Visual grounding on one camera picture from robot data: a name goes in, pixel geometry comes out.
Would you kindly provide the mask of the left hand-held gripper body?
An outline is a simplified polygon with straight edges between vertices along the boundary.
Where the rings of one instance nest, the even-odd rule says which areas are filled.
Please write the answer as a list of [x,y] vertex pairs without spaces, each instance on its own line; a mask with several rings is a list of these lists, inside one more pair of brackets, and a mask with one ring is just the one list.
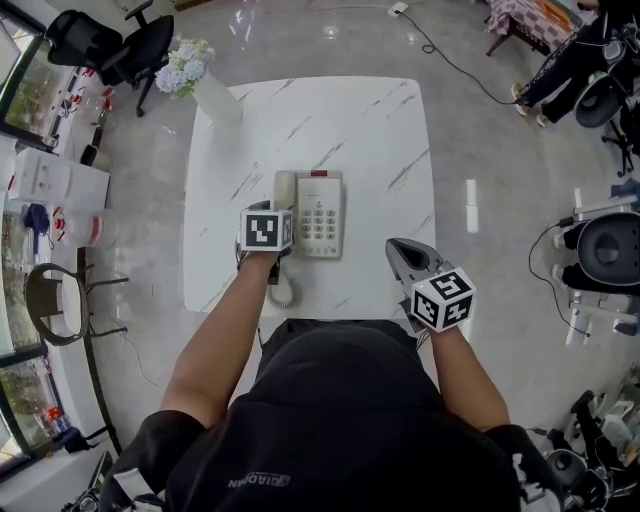
[[292,253],[295,245],[294,220],[292,210],[243,210],[238,234],[238,268],[250,253],[275,253],[277,259],[269,272],[268,284],[278,285],[281,260]]

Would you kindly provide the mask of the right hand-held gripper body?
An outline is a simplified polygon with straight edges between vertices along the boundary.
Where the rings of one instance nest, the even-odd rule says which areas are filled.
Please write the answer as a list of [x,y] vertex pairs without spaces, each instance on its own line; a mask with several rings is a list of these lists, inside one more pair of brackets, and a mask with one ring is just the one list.
[[444,332],[469,320],[475,307],[475,286],[461,267],[413,280],[402,303],[417,330]]

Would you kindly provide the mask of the beige telephone handset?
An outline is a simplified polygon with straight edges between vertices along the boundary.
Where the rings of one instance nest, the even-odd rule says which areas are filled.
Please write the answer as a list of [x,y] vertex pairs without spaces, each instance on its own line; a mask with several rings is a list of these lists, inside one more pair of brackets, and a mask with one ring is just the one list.
[[292,212],[292,233],[297,221],[297,174],[293,171],[278,171],[274,177],[273,203],[276,210]]

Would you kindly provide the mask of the person's left forearm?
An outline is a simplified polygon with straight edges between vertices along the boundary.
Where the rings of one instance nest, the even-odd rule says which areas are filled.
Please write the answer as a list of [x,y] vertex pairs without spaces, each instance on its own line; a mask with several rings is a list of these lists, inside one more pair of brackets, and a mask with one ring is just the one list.
[[246,366],[264,305],[275,252],[251,253],[181,352],[161,401],[211,428],[226,416]]

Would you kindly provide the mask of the person's right forearm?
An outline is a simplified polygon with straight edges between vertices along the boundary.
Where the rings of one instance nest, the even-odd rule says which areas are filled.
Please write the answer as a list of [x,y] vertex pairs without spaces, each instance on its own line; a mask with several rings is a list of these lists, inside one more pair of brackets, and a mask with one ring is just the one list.
[[461,331],[432,331],[430,339],[447,409],[481,432],[508,425],[506,403]]

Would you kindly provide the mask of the beige telephone base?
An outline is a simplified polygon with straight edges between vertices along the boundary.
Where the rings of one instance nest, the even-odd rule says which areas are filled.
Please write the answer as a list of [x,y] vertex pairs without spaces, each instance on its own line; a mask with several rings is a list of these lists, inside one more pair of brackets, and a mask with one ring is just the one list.
[[306,258],[339,259],[344,231],[341,172],[296,174],[296,251]]

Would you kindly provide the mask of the white marble table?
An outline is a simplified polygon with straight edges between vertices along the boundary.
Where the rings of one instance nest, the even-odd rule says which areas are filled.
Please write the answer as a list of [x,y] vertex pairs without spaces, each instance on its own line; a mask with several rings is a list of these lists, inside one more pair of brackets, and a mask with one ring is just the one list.
[[419,84],[408,78],[315,77],[233,88],[230,128],[195,117],[186,178],[185,306],[208,312],[236,274],[244,208],[272,197],[279,171],[338,171],[344,238],[337,259],[295,250],[283,262],[288,317],[390,319],[402,291],[385,256],[394,237],[435,241],[431,149]]

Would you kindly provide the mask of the pale blue flower bouquet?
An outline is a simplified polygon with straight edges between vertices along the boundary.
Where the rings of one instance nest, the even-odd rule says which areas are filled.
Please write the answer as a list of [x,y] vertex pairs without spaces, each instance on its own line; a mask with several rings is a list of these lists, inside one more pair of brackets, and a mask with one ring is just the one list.
[[204,39],[173,38],[177,47],[168,53],[168,62],[156,73],[157,88],[174,98],[192,94],[204,77],[208,62],[215,54]]

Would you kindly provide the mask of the clear bottle red label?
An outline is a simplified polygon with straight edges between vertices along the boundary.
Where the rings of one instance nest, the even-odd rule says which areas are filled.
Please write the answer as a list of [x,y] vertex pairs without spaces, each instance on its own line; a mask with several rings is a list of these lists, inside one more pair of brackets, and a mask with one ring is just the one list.
[[58,207],[52,214],[54,240],[69,248],[111,248],[121,225],[111,209],[78,210]]

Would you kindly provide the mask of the black high-back office chair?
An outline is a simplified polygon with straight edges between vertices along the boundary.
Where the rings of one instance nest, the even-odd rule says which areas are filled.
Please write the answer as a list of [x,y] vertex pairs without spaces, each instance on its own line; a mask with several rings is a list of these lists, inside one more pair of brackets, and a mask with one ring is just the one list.
[[144,11],[152,4],[153,0],[145,0],[125,16],[127,20],[135,19],[139,25],[126,37],[84,12],[62,12],[45,32],[50,45],[48,61],[90,69],[107,87],[126,83],[134,90],[139,89],[136,115],[144,116],[144,101],[156,73],[169,62],[169,47],[174,36],[172,15],[146,20]]

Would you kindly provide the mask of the round-back chair white cushion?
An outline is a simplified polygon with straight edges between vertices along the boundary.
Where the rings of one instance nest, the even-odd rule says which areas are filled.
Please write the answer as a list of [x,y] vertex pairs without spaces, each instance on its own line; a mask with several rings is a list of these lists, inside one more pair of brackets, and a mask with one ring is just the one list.
[[96,288],[123,284],[128,277],[86,284],[81,272],[54,263],[42,263],[28,273],[24,297],[29,318],[38,334],[55,347],[91,338],[126,334],[126,327],[97,332],[91,323],[89,294]]

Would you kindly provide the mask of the dark blue cloth bag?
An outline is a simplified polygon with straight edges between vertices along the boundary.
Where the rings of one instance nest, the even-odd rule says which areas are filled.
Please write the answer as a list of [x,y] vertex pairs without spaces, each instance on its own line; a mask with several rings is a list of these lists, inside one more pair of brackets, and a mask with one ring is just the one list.
[[24,227],[33,232],[33,254],[39,252],[40,239],[44,238],[52,247],[50,238],[50,218],[46,207],[42,204],[32,203],[27,207],[23,219]]

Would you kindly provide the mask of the table with checkered cloth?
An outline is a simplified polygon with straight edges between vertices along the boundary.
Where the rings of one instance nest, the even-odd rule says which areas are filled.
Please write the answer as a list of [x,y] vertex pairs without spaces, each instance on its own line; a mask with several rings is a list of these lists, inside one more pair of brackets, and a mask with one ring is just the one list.
[[582,19],[558,0],[486,0],[490,13],[486,32],[496,36],[487,57],[507,40],[517,38],[549,56],[577,29]]

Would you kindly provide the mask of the black-framed window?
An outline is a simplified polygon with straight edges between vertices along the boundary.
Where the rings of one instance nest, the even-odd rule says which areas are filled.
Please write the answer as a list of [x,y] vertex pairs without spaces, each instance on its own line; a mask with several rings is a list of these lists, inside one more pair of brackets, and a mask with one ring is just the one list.
[[44,26],[25,13],[0,7],[0,50],[8,57],[0,71],[0,134],[45,149],[48,109],[53,103],[54,70],[48,64]]

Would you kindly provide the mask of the red and blue can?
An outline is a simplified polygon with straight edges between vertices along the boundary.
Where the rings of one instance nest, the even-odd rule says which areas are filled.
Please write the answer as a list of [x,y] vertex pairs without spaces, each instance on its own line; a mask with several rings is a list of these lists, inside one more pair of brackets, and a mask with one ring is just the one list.
[[71,428],[68,417],[59,407],[48,408],[46,417],[57,434],[62,434]]

